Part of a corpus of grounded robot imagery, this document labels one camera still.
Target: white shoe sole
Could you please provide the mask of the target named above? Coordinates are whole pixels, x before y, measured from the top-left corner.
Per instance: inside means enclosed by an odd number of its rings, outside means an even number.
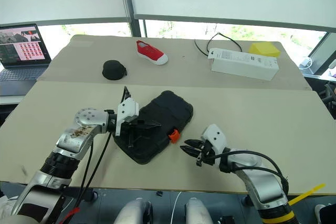
[[[141,58],[144,58],[144,59],[147,59],[149,60],[151,63],[155,64],[155,65],[163,65],[163,64],[166,64],[167,61],[168,61],[168,56],[166,54],[163,54],[159,59],[157,60],[152,60],[151,58],[149,58],[148,56],[146,55],[143,55],[139,52],[137,52],[138,55],[141,57]]]

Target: red sneaker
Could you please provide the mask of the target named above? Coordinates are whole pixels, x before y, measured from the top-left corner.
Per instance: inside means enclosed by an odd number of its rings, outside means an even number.
[[[163,65],[167,63],[168,56],[151,45],[138,40],[137,42],[138,55],[142,58],[149,60],[155,65]]]

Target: white power supply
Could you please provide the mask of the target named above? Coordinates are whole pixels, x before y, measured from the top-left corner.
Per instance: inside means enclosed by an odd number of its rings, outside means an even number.
[[[270,81],[279,70],[277,58],[246,52],[212,48],[208,59],[214,59],[212,71],[267,81]]]

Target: orange button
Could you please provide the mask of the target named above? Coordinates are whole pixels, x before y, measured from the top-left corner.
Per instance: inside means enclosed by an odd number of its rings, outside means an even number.
[[[177,142],[177,140],[180,139],[180,133],[177,129],[174,129],[174,132],[170,135],[168,135],[168,137],[170,138],[170,140],[172,141],[173,144],[175,144]]]

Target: window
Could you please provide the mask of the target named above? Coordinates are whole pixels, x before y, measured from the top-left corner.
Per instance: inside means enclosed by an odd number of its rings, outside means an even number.
[[[292,28],[160,20],[146,20],[145,25],[147,36],[156,38],[210,39],[219,31],[234,40],[279,41],[297,65],[326,34],[324,31]]]
[[[73,24],[38,27],[51,59],[65,47],[73,35],[114,35],[130,37],[128,23]]]

